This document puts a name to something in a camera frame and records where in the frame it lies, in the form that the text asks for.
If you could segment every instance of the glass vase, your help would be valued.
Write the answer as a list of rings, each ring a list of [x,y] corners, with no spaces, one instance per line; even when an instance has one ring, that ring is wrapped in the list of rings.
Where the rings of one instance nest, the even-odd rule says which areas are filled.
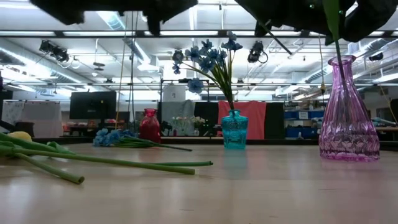
[[[145,109],[145,117],[139,125],[139,137],[160,143],[160,125],[155,109]]]
[[[230,110],[229,116],[221,119],[225,149],[245,149],[248,135],[248,118],[240,110]]]
[[[342,56],[344,78],[337,58],[333,66],[333,88],[319,135],[320,155],[326,159],[375,161],[379,159],[379,138],[354,85],[354,56]]]

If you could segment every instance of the wooden table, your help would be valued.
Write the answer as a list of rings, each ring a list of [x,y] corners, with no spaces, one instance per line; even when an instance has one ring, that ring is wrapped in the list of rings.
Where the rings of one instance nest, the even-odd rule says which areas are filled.
[[[353,163],[321,160],[318,146],[171,149],[71,146],[92,156],[145,162],[208,161],[197,175],[38,157],[86,181],[75,185],[24,161],[0,169],[1,224],[394,223],[398,154]]]

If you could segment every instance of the black partition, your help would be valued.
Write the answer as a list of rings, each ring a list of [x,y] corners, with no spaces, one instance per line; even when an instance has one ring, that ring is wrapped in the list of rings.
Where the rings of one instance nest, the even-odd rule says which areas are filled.
[[[283,103],[267,103],[265,122],[265,139],[285,139]]]

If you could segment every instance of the computer monitor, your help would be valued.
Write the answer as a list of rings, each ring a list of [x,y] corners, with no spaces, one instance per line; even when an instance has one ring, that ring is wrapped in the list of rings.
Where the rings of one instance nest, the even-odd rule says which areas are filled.
[[[116,92],[76,92],[70,97],[70,119],[116,118]]]

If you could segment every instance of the leaf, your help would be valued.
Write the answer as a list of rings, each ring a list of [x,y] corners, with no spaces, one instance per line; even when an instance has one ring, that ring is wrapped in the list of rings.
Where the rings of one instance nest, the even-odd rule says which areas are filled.
[[[322,0],[322,3],[329,30],[333,35],[333,39],[336,41],[339,39],[339,0]]]

